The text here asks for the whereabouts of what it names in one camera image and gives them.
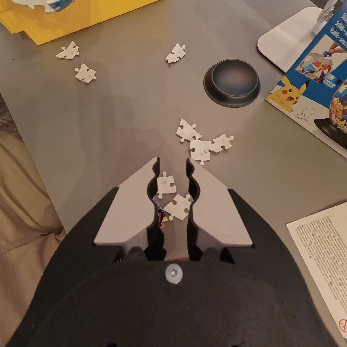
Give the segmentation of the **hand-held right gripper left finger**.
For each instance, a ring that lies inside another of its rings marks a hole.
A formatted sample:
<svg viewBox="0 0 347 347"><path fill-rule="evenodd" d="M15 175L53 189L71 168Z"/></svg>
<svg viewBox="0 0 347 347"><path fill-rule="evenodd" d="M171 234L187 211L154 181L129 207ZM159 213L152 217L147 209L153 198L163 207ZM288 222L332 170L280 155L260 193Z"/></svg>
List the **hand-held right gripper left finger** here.
<svg viewBox="0 0 347 347"><path fill-rule="evenodd" d="M124 255L139 247L148 260L164 260L164 235L153 201L159 173L160 159L155 157L119 185L94 239L95 245L120 246Z"/></svg>

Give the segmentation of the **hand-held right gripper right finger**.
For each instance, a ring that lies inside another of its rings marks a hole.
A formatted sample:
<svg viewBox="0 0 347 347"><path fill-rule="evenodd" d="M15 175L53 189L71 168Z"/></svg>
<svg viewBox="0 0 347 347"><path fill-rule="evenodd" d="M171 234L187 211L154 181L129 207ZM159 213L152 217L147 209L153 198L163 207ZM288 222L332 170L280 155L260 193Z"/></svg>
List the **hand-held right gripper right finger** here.
<svg viewBox="0 0 347 347"><path fill-rule="evenodd" d="M189 194L193 202L187 223L189 259L198 261L208 248L248 248L253 245L225 184L195 160L186 160Z"/></svg>

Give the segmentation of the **white puzzle piece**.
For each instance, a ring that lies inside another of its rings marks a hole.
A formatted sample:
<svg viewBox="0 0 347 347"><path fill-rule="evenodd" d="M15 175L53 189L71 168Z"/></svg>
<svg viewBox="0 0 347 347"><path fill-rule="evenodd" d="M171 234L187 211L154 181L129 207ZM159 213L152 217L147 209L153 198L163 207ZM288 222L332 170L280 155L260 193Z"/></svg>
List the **white puzzle piece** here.
<svg viewBox="0 0 347 347"><path fill-rule="evenodd" d="M190 125L183 118L180 120L179 127L177 128L176 135L180 137L180 142L184 143L184 141L194 141L198 140L202 137L200 133L196 130L196 124Z"/></svg>
<svg viewBox="0 0 347 347"><path fill-rule="evenodd" d="M177 192L176 186L174 185L174 177L167 176L166 171L163 171L162 176L157 178L157 186L159 199L163 198L163 194L173 194Z"/></svg>
<svg viewBox="0 0 347 347"><path fill-rule="evenodd" d="M62 51L56 55L56 57L59 59L72 60L73 58L75 58L75 56L78 56L80 54L79 47L74 41L71 41L67 48L62 46L61 50Z"/></svg>
<svg viewBox="0 0 347 347"><path fill-rule="evenodd" d="M165 57L167 63L176 63L183 58L186 55L185 48L185 45L180 46L180 44L177 43L171 52Z"/></svg>
<svg viewBox="0 0 347 347"><path fill-rule="evenodd" d="M220 135L211 142L210 150L218 153L223 149L227 150L232 147L231 141L234 139L233 136L227 137L225 134Z"/></svg>
<svg viewBox="0 0 347 347"><path fill-rule="evenodd" d="M187 216L190 209L190 206L192 204L189 199L191 196L187 194L185 197L182 197L181 195L177 194L173 200L176 202L175 204L173 202L170 202L167 204L163 210L164 212L168 213L168 220L172 221L174 218L177 218L181 221L183 221Z"/></svg>
<svg viewBox="0 0 347 347"><path fill-rule="evenodd" d="M211 141L190 141L190 158L199 161L203 166L206 161L210 160L210 150L215 151L215 145Z"/></svg>
<svg viewBox="0 0 347 347"><path fill-rule="evenodd" d="M87 65L84 63L81 64L80 68L75 68L76 76L78 80L84 82L84 83L90 83L92 80L96 79L96 71L93 69L90 69Z"/></svg>

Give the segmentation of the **partly built puzzle ball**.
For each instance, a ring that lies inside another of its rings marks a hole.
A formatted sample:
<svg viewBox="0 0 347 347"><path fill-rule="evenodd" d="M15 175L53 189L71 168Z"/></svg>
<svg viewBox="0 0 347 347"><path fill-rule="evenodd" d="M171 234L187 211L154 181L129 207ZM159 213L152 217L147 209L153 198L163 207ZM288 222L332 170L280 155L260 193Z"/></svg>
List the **partly built puzzle ball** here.
<svg viewBox="0 0 347 347"><path fill-rule="evenodd" d="M75 0L28 0L25 4L31 9L35 6L43 6L47 14L59 12L74 3Z"/></svg>

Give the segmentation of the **colourful puzzle piece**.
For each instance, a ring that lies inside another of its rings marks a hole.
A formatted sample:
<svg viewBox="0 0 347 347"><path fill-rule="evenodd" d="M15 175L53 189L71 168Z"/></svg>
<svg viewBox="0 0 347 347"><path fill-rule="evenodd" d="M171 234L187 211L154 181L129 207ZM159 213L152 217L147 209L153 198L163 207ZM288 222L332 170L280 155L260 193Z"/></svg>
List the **colourful puzzle piece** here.
<svg viewBox="0 0 347 347"><path fill-rule="evenodd" d="M160 229L163 229L164 223L168 221L168 218L166 217L164 210L159 206L159 203L156 201L155 197L152 200L157 207L159 227Z"/></svg>

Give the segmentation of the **black round ball stand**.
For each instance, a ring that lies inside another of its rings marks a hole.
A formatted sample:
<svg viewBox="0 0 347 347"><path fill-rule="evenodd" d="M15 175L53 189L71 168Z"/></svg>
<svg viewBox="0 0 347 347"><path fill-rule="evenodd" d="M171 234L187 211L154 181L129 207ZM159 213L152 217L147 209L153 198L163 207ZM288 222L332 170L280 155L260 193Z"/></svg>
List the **black round ball stand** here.
<svg viewBox="0 0 347 347"><path fill-rule="evenodd" d="M203 86L214 102L229 108L251 104L261 89L257 71L239 59L226 59L210 67L204 76Z"/></svg>

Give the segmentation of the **blue puzzle box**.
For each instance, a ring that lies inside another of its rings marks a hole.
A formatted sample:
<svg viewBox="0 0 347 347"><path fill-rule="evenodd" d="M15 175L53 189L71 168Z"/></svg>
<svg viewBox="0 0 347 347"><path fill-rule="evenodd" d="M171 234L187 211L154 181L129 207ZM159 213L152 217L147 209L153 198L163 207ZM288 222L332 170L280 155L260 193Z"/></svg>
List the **blue puzzle box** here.
<svg viewBox="0 0 347 347"><path fill-rule="evenodd" d="M265 100L347 158L347 5L336 12Z"/></svg>

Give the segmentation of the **white paper leaflet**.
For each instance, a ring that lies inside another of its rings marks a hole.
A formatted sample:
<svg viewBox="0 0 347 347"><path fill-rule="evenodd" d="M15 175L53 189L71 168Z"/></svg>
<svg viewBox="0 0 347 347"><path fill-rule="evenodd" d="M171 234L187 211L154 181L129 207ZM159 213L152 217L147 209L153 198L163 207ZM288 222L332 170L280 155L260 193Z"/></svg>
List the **white paper leaflet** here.
<svg viewBox="0 0 347 347"><path fill-rule="evenodd" d="M347 202L286 226L347 341Z"/></svg>

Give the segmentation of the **white document stand base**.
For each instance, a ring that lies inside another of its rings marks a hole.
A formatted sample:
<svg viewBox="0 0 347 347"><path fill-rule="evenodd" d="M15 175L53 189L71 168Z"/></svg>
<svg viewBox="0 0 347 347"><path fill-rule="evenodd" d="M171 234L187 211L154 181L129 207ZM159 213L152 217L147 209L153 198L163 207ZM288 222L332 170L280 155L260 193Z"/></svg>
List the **white document stand base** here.
<svg viewBox="0 0 347 347"><path fill-rule="evenodd" d="M286 73L344 2L329 0L323 9L304 8L262 35L259 52Z"/></svg>

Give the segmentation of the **yellow plastic bin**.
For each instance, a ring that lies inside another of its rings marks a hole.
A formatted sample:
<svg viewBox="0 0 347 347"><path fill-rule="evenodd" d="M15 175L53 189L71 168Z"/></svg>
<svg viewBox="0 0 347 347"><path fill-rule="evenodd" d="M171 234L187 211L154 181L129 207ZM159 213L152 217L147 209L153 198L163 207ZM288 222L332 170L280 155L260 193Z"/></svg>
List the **yellow plastic bin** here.
<svg viewBox="0 0 347 347"><path fill-rule="evenodd" d="M1 24L11 33L24 32L42 45L68 34L147 6L156 0L77 0L62 11L47 14L43 6L1 0Z"/></svg>

